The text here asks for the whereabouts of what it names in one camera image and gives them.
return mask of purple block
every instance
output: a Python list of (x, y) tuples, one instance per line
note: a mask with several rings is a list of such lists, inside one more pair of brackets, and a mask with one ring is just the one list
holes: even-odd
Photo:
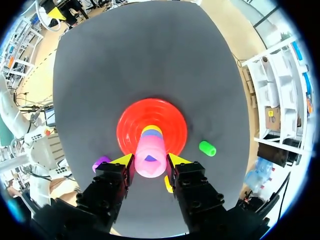
[(112, 160), (107, 157), (107, 156), (102, 156), (100, 157), (92, 166), (92, 170), (94, 171), (94, 173), (96, 173), (96, 168), (102, 164), (102, 162), (107, 162), (107, 163), (110, 163)]

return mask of red plate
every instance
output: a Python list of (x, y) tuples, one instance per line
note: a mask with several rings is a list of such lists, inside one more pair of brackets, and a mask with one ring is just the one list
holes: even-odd
[(123, 154), (135, 154), (142, 130), (158, 126), (167, 153), (179, 155), (187, 141), (187, 124), (180, 111), (167, 101), (147, 98), (130, 105), (116, 127), (116, 137)]

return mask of green cylinder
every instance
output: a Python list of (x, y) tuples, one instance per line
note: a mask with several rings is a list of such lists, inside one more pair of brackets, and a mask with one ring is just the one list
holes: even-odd
[(216, 155), (217, 149), (215, 146), (211, 145), (207, 141), (202, 141), (199, 143), (199, 149), (204, 154), (208, 155), (209, 157), (213, 157)]

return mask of tabletop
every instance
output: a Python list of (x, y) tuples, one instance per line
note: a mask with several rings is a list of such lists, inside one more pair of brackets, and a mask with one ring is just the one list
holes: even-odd
[[(128, 4), (71, 29), (60, 40), (53, 72), (56, 126), (71, 171), (84, 190), (101, 156), (123, 154), (117, 122), (132, 103), (159, 98), (184, 115), (188, 136), (180, 154), (198, 161), (224, 194), (237, 203), (249, 158), (245, 92), (232, 53), (210, 17), (181, 1)], [(215, 145), (209, 157), (202, 140)], [(114, 229), (123, 236), (161, 238), (188, 231), (163, 174), (135, 174)]]

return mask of white shelf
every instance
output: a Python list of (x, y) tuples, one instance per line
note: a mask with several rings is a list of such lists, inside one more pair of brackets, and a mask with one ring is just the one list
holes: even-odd
[[(310, 132), (314, 127), (307, 118), (307, 84), (303, 76), (307, 71), (306, 64), (299, 62), (292, 47), (292, 42), (296, 40), (295, 37), (288, 38), (243, 62), (242, 65), (248, 67), (255, 88), (259, 116), (259, 136), (255, 140), (303, 155), (310, 153), (312, 149), (308, 143), (311, 137)], [(266, 86), (269, 83), (275, 83), (277, 90), (272, 92), (272, 96), (279, 99), (280, 132), (266, 129), (266, 99), (264, 98)], [(297, 126), (298, 116), (301, 118), (300, 127)], [(267, 134), (273, 134), (274, 138), (264, 139)], [(294, 139), (300, 144), (298, 147), (290, 146), (284, 144), (285, 139)]]
[(302, 94), (302, 101), (300, 101), (301, 103), (303, 103), (303, 108), (300, 107), (300, 112), (302, 112), (301, 114), (301, 124), (302, 124), (302, 139), (301, 139), (301, 145), (304, 146), (305, 142), (306, 142), (306, 132), (307, 132), (307, 118), (308, 118), (308, 110), (307, 110), (307, 84), (306, 84), (306, 79), (303, 77), (303, 71), (300, 67), (299, 61), (296, 58), (296, 54), (295, 54), (295, 50), (293, 49), (293, 47), (291, 46), (291, 44), (288, 45), (289, 51), (291, 53), (291, 55), (289, 57), (291, 57), (289, 59), (289, 61), (293, 61), (294, 64), (292, 72), (293, 72), (293, 79), (296, 80), (297, 82), (300, 83), (301, 86), (301, 94)]
[[(249, 71), (250, 73), (252, 71), (254, 71), (255, 65), (250, 62), (248, 65)], [(251, 78), (252, 78), (252, 82), (253, 82), (253, 86), (255, 90), (259, 89), (259, 81), (256, 79), (256, 75), (255, 74), (251, 74)], [(257, 103), (261, 103), (262, 100), (260, 99), (260, 95), (256, 94), (256, 102)], [(270, 130), (266, 128), (266, 115), (265, 115), (265, 108), (260, 106), (258, 107), (258, 115), (259, 115), (259, 138), (263, 139), (269, 132)]]
[[(273, 71), (275, 84), (276, 84), (276, 87), (277, 87), (277, 90), (278, 90), (278, 94), (279, 94), (280, 122), (281, 122), (281, 125), (283, 125), (286, 122), (286, 118), (285, 118), (285, 114), (284, 114), (285, 108), (283, 106), (283, 99), (282, 99), (282, 95), (281, 95), (281, 82), (280, 82), (279, 76), (277, 75), (277, 68), (275, 66), (275, 63), (274, 63), (272, 55), (268, 54), (267, 58), (268, 58), (268, 62), (270, 64), (270, 66), (271, 66), (271, 69)], [(281, 131), (280, 131), (280, 143), (282, 143), (284, 141), (285, 136), (286, 136), (286, 133), (281, 129)]]

